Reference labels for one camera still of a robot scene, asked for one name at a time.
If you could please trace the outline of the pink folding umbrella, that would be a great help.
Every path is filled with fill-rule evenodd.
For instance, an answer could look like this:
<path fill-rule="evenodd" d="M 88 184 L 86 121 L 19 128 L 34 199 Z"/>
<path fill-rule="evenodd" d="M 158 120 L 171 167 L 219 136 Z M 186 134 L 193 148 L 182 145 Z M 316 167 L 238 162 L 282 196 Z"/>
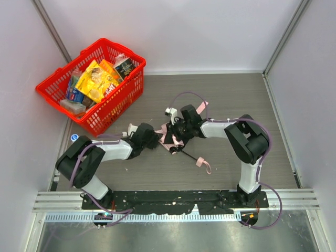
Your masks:
<path fill-rule="evenodd" d="M 193 128 L 193 134 L 194 137 L 202 137 L 202 134 L 200 130 L 197 128 L 197 125 L 202 122 L 201 113 L 203 110 L 207 108 L 208 102 L 202 102 L 201 105 L 198 106 L 198 108 L 195 108 L 191 104 L 184 106 L 181 109 L 182 117 L 180 118 L 177 116 L 175 118 L 175 122 L 178 120 L 185 120 L 188 122 L 188 124 L 191 125 Z M 189 140 L 184 141 L 178 141 L 175 136 L 171 134 L 169 131 L 169 126 L 171 122 L 169 120 L 168 123 L 161 125 L 161 128 L 157 130 L 157 133 L 161 133 L 162 137 L 159 141 L 159 144 L 161 144 L 166 150 L 168 150 L 171 154 L 177 154 L 179 152 L 187 155 L 189 158 L 193 159 L 195 161 L 195 165 L 198 167 L 205 166 L 205 171 L 208 175 L 212 173 L 210 164 L 202 157 L 195 158 L 188 153 L 186 153 L 183 149 L 186 147 Z"/>

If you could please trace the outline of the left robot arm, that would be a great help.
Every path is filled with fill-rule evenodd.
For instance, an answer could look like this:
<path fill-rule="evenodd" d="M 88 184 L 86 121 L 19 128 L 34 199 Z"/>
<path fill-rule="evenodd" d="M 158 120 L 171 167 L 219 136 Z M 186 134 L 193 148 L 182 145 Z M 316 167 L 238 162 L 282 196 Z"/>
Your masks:
<path fill-rule="evenodd" d="M 100 163 L 133 159 L 145 148 L 155 149 L 162 136 L 147 123 L 130 124 L 127 132 L 114 141 L 95 141 L 80 136 L 56 161 L 55 168 L 68 179 L 71 187 L 82 190 L 92 202 L 108 208 L 113 192 L 96 176 Z"/>

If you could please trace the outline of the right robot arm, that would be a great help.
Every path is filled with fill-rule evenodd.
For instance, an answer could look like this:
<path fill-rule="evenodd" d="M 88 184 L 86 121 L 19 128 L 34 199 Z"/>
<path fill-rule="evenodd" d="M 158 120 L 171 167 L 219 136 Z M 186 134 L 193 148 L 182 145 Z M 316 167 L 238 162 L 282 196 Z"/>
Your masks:
<path fill-rule="evenodd" d="M 265 129 L 248 114 L 238 119 L 203 119 L 191 104 L 184 106 L 180 112 L 166 108 L 165 114 L 170 117 L 169 123 L 164 126 L 162 138 L 166 149 L 172 154 L 181 152 L 193 138 L 227 139 L 241 161 L 238 200 L 244 206 L 257 200 L 261 191 L 261 165 L 271 145 Z"/>

